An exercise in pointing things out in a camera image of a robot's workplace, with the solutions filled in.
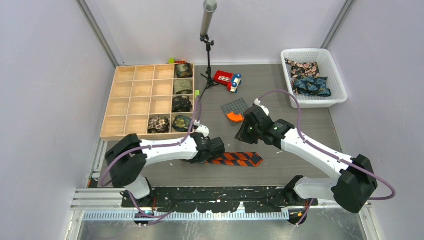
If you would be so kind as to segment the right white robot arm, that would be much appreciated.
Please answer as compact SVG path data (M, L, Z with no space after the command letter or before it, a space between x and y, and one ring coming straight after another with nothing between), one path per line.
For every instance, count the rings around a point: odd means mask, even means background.
M291 205L309 199L329 200L357 214L377 189L377 180L359 170L374 171L367 157L337 152L299 132L285 120L273 121L262 105L253 105L243 114L244 121L235 139L247 144L262 141L302 158L327 175L326 178L296 175L284 187L285 198Z

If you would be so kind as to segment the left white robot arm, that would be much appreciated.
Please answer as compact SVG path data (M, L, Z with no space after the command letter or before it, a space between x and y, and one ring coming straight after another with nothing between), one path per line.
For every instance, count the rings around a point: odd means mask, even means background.
M209 138L207 130L201 125L184 137L166 140L139 139L135 133L127 135L105 154L110 184L126 189L136 203L148 207L154 197L149 181L142 176L145 167L173 160L201 164L225 153L222 139Z

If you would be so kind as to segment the orange navy striped tie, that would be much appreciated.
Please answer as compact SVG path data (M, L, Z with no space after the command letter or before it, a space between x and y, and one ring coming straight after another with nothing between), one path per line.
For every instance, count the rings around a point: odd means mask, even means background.
M264 159L257 152L224 152L222 154L205 153L203 161L182 159L191 164L214 164L239 167L258 167Z

